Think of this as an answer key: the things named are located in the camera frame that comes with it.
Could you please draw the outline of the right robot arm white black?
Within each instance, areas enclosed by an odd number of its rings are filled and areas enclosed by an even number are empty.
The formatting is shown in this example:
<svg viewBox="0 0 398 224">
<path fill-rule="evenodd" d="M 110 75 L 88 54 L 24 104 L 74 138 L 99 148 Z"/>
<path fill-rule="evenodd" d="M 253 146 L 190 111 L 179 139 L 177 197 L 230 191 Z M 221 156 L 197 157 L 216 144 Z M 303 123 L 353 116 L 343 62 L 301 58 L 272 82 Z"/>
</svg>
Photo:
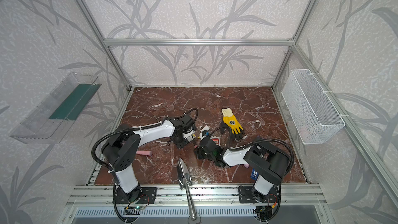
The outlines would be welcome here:
<svg viewBox="0 0 398 224">
<path fill-rule="evenodd" d="M 249 165 L 257 172 L 252 192 L 257 201 L 263 201 L 273 188 L 281 186 L 284 177 L 294 165 L 294 151 L 278 139 L 256 139 L 244 146 L 222 148 L 205 137 L 194 149 L 199 160 L 210 160 L 217 167 Z"/>
</svg>

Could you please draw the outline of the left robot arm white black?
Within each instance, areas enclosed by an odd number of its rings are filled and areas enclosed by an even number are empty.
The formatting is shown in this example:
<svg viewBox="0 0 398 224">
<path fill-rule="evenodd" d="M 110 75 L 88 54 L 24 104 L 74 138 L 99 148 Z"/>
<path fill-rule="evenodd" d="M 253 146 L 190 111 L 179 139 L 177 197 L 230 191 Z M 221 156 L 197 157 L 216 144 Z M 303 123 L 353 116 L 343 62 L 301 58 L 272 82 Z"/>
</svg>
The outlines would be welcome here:
<svg viewBox="0 0 398 224">
<path fill-rule="evenodd" d="M 131 195 L 140 187 L 132 166 L 139 148 L 153 141 L 170 138 L 181 149 L 195 138 L 195 122 L 195 117 L 185 114 L 176 118 L 165 117 L 157 123 L 137 127 L 122 124 L 116 131 L 94 143 L 91 156 L 96 163 L 108 169 L 125 194 Z"/>
</svg>

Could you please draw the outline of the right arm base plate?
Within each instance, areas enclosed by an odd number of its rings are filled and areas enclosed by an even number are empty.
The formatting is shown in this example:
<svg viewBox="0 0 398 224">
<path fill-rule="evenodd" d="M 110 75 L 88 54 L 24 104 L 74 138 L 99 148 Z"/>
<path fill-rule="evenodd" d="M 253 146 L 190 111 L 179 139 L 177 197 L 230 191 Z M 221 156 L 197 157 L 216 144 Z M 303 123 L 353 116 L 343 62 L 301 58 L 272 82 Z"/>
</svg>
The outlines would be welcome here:
<svg viewBox="0 0 398 224">
<path fill-rule="evenodd" d="M 238 197 L 240 203 L 278 203 L 278 196 L 280 195 L 279 187 L 272 187 L 267 195 L 263 195 L 255 191 L 252 186 L 239 186 Z"/>
</svg>

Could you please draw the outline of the red white remote control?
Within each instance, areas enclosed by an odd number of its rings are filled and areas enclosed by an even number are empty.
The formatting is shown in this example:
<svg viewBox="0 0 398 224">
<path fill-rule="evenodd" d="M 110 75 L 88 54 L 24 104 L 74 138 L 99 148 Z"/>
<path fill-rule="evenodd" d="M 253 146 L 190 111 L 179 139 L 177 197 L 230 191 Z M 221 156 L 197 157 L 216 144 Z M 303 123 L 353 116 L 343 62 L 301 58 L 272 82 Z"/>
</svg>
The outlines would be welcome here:
<svg viewBox="0 0 398 224">
<path fill-rule="evenodd" d="M 220 137 L 211 138 L 211 140 L 217 145 L 220 146 Z"/>
</svg>

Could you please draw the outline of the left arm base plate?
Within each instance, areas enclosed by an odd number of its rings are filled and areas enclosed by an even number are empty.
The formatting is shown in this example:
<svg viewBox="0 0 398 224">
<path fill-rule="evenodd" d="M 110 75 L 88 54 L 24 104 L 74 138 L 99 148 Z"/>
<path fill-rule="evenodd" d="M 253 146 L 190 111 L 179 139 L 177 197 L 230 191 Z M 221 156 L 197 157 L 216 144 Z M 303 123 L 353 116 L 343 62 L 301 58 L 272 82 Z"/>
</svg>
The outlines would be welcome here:
<svg viewBox="0 0 398 224">
<path fill-rule="evenodd" d="M 154 204 L 157 187 L 137 187 L 131 193 L 125 193 L 117 187 L 113 202 L 116 204 Z"/>
</svg>

